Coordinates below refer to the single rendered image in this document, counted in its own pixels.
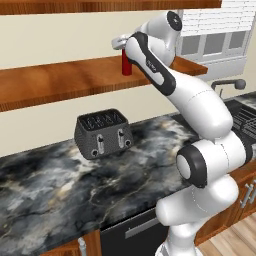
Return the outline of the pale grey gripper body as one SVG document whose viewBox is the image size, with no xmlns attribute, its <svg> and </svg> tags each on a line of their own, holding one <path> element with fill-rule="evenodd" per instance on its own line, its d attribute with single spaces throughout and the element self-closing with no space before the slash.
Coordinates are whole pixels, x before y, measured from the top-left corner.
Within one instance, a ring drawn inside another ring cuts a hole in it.
<svg viewBox="0 0 256 256">
<path fill-rule="evenodd" d="M 112 48 L 114 50 L 123 50 L 126 46 L 128 39 L 131 37 L 130 34 L 122 34 L 111 41 Z"/>
</svg>

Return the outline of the red ketchup bottle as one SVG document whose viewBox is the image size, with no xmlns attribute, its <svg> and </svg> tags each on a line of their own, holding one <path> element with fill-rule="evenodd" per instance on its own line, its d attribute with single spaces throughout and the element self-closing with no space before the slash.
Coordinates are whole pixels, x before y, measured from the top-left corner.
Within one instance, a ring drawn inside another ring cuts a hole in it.
<svg viewBox="0 0 256 256">
<path fill-rule="evenodd" d="M 132 64 L 129 62 L 125 50 L 122 50 L 122 74 L 124 76 L 132 74 Z"/>
</svg>

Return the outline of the dark grey toaster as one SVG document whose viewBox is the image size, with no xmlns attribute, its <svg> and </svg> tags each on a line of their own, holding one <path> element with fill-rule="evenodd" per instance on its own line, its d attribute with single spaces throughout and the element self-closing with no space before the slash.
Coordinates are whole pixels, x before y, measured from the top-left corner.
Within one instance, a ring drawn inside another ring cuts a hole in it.
<svg viewBox="0 0 256 256">
<path fill-rule="evenodd" d="M 87 160 L 130 148 L 133 136 L 126 117 L 117 109 L 106 109 L 77 117 L 75 143 Z"/>
</svg>

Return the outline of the white framed window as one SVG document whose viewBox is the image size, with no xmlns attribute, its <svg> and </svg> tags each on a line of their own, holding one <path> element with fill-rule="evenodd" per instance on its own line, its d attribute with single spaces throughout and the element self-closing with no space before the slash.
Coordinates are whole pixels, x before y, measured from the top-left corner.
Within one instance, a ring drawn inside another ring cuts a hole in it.
<svg viewBox="0 0 256 256">
<path fill-rule="evenodd" d="M 243 73 L 256 0 L 221 0 L 220 8 L 185 9 L 176 54 L 208 68 L 205 81 Z"/>
</svg>

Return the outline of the dark grey sink tap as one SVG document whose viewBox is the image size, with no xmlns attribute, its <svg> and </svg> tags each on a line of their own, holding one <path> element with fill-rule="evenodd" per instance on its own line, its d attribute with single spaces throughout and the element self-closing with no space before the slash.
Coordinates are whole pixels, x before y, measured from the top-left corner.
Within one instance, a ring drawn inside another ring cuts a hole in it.
<svg viewBox="0 0 256 256">
<path fill-rule="evenodd" d="M 244 79 L 218 80 L 211 84 L 211 88 L 215 89 L 217 85 L 233 85 L 236 90 L 244 90 L 246 81 Z"/>
</svg>

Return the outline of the black dishwasher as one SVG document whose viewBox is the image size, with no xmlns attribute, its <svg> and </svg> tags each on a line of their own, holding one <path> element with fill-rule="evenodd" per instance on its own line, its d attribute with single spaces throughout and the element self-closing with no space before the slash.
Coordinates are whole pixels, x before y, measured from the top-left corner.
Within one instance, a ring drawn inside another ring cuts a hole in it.
<svg viewBox="0 0 256 256">
<path fill-rule="evenodd" d="M 155 209 L 151 208 L 112 227 L 102 229 L 100 231 L 102 256 L 154 256 L 168 234 L 168 227 L 160 222 L 133 237 L 125 238 L 127 230 L 153 218 L 156 218 L 156 214 Z"/>
</svg>

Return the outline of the wooden base cupboard door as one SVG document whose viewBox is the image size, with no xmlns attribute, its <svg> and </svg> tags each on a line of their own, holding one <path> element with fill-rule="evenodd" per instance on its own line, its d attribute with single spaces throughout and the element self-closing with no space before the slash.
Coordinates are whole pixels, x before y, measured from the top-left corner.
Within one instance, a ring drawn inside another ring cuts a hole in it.
<svg viewBox="0 0 256 256">
<path fill-rule="evenodd" d="M 245 184 L 247 183 L 250 185 L 253 180 L 256 179 L 256 160 L 233 171 L 231 177 L 237 182 L 239 187 L 238 199 L 229 208 L 214 216 L 204 224 L 204 226 L 197 232 L 195 239 L 196 246 L 256 212 L 256 199 L 253 204 L 250 204 L 248 200 L 244 208 L 240 207 L 240 200 L 244 198 L 246 193 Z"/>
<path fill-rule="evenodd" d="M 100 231 L 96 230 L 82 236 L 86 242 L 87 256 L 102 256 Z M 78 239 L 68 242 L 40 256 L 81 256 Z"/>
</svg>

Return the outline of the wooden wall cabinet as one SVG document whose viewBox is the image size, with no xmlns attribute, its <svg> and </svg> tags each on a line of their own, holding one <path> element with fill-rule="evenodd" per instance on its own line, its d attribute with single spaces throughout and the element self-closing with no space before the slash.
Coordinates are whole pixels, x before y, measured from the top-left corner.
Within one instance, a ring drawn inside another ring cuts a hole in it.
<svg viewBox="0 0 256 256">
<path fill-rule="evenodd" d="M 0 15 L 220 8 L 222 0 L 0 0 Z"/>
</svg>

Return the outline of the wooden wall shelf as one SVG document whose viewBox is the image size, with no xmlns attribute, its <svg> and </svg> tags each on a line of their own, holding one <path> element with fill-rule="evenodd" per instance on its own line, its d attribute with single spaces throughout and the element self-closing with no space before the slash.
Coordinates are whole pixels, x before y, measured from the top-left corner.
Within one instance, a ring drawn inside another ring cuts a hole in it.
<svg viewBox="0 0 256 256">
<path fill-rule="evenodd" d="M 147 85 L 135 66 L 122 75 L 122 57 L 0 70 L 0 112 Z"/>
</svg>

